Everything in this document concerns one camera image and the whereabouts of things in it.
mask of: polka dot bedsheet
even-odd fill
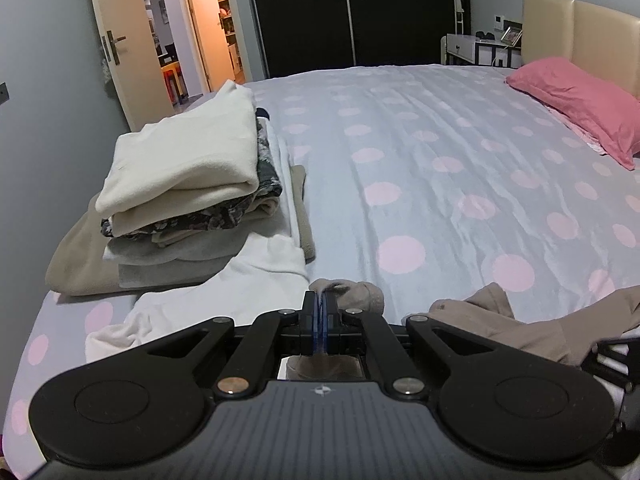
[[[394,323],[493,281],[525,322],[640,283],[640,171],[595,153],[506,72],[389,66],[248,84],[306,167],[310,279],[379,285]],[[45,298],[4,424],[19,478],[43,460],[26,418],[34,392],[81,365],[85,335],[135,300]]]

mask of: stack of folded clothes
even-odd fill
[[[201,283],[251,232],[292,237],[312,259],[305,170],[290,168],[267,117],[248,88],[227,81],[197,108],[120,136],[102,191],[52,259],[52,290]]]

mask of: black wardrobe door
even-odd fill
[[[440,38],[455,31],[453,0],[350,0],[356,63],[440,62]]]
[[[270,77],[353,65],[347,0],[255,0]]]

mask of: white door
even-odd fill
[[[144,0],[92,0],[113,82],[131,131],[174,114]]]
[[[227,79],[234,79],[225,31],[220,23],[218,0],[187,0],[209,88],[219,90]]]

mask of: door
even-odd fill
[[[234,67],[220,21],[218,0],[187,0],[198,48],[211,91],[219,90],[227,79],[234,79]]]
[[[132,132],[174,114],[144,0],[92,0],[120,104]]]
[[[440,62],[440,38],[455,32],[453,0],[350,0],[358,65]]]
[[[255,0],[269,77],[353,66],[347,0]]]

